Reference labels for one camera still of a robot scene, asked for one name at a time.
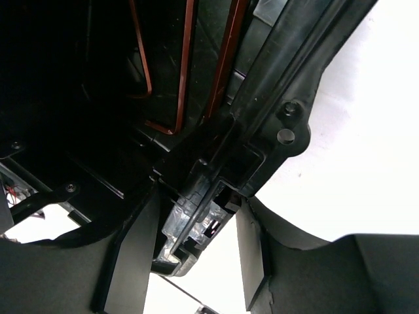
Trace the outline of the brown hex key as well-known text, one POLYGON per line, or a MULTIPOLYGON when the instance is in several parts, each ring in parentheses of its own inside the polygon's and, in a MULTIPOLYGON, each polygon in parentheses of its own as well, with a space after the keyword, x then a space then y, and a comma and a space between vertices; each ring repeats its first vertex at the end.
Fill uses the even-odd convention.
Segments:
POLYGON ((213 77, 213 84, 211 86, 208 104, 206 105, 206 110, 203 115, 203 121, 213 116, 222 104, 248 5, 249 1, 246 0, 231 1, 217 66, 213 77))
POLYGON ((145 125, 177 134, 187 102, 197 1, 140 1, 140 22, 152 93, 142 105, 145 125))
POLYGON ((141 34, 141 26, 140 26, 140 22, 139 22, 139 16, 138 16, 138 13, 137 13, 136 2, 134 0, 129 0, 129 5, 130 5, 130 12, 131 12, 131 15, 132 15, 132 20, 133 20, 133 23, 134 23, 137 47, 138 47, 138 50, 139 50, 139 57, 140 57, 140 60, 141 60, 141 66, 142 66, 142 69, 143 69, 147 89, 146 89, 146 92, 143 93, 143 94, 128 94, 127 96, 131 99, 145 99, 145 98, 147 98, 151 95, 153 87, 152 87, 151 76, 150 76, 150 72, 149 72, 149 66, 148 66, 148 63, 147 63, 146 55, 145 55, 145 49, 144 49, 144 45, 143 45, 143 39, 142 39, 142 34, 141 34))

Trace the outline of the black plastic toolbox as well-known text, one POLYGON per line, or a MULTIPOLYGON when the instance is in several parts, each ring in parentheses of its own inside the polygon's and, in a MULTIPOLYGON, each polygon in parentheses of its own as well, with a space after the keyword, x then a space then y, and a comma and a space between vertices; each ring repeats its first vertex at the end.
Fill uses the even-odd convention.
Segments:
POLYGON ((373 1, 2 1, 6 228, 66 203, 123 224, 149 187, 152 270, 181 277, 310 141, 325 67, 373 1))

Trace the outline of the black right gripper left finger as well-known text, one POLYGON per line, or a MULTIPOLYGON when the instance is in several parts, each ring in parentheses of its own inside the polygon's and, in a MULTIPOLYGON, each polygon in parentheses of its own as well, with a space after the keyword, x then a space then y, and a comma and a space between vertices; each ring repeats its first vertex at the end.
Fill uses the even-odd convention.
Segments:
POLYGON ((159 220, 155 185, 126 211, 54 240, 1 240, 2 313, 142 313, 159 220))

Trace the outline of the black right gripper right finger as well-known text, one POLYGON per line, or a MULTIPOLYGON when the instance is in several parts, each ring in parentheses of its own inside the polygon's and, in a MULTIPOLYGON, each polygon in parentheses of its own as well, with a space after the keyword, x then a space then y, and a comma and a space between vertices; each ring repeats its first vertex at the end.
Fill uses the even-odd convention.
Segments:
POLYGON ((415 235, 352 234, 328 242, 256 198, 242 198, 236 223, 252 313, 418 312, 415 235))

